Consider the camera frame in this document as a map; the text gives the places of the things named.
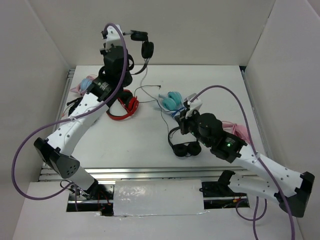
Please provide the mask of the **black taped headphones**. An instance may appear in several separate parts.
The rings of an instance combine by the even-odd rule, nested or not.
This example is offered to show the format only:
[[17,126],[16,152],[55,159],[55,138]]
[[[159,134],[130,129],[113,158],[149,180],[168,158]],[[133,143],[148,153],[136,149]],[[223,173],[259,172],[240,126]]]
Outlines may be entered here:
[[145,31],[131,30],[129,32],[124,32],[123,34],[130,35],[130,39],[132,41],[141,42],[141,56],[144,60],[143,67],[137,72],[132,73],[132,75],[139,75],[144,71],[146,71],[146,73],[144,74],[143,78],[140,81],[139,89],[141,89],[145,94],[147,94],[151,98],[150,102],[156,103],[158,97],[150,95],[148,92],[144,90],[144,87],[146,87],[147,85],[142,85],[143,80],[145,79],[148,73],[148,65],[149,65],[149,61],[153,57],[155,45],[153,42],[149,41],[148,33]]

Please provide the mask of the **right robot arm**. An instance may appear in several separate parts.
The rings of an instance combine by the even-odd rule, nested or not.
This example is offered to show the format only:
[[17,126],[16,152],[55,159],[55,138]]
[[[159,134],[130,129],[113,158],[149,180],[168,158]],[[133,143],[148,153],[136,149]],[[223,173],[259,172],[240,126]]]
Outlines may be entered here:
[[251,180],[225,170],[219,177],[218,191],[223,196],[247,193],[275,202],[294,217],[302,218],[312,192],[315,176],[291,170],[263,154],[238,136],[223,130],[223,123],[212,113],[200,114],[194,110],[186,117],[183,112],[174,118],[183,135],[192,134],[210,152],[221,160],[243,167],[259,176]]

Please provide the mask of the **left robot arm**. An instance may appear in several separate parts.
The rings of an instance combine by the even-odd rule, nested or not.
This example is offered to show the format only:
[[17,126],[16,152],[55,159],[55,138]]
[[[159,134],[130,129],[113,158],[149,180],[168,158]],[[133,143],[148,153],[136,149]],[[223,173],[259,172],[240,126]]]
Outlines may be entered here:
[[89,200],[98,195],[101,186],[72,154],[87,130],[112,106],[124,87],[132,82],[125,46],[112,46],[103,50],[102,54],[103,67],[65,123],[47,138],[39,137],[34,142],[43,161],[61,178],[76,184],[81,195]]

